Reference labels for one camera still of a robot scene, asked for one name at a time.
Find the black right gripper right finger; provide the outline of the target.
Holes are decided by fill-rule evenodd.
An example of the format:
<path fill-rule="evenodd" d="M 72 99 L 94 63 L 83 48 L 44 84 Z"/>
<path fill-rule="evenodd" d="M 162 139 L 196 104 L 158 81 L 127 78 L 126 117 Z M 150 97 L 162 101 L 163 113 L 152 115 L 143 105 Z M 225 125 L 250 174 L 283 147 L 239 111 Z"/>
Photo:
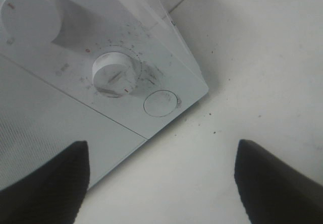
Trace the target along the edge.
<path fill-rule="evenodd" d="M 239 141 L 234 179 L 251 223 L 322 223 L 322 185 L 254 141 Z"/>

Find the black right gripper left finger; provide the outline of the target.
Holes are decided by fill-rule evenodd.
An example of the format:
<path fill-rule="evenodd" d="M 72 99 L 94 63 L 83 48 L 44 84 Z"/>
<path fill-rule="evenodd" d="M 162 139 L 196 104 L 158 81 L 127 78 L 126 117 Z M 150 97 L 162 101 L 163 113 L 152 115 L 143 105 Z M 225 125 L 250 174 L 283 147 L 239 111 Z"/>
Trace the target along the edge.
<path fill-rule="evenodd" d="M 88 143 L 74 142 L 1 191 L 1 223 L 74 223 L 89 181 Z"/>

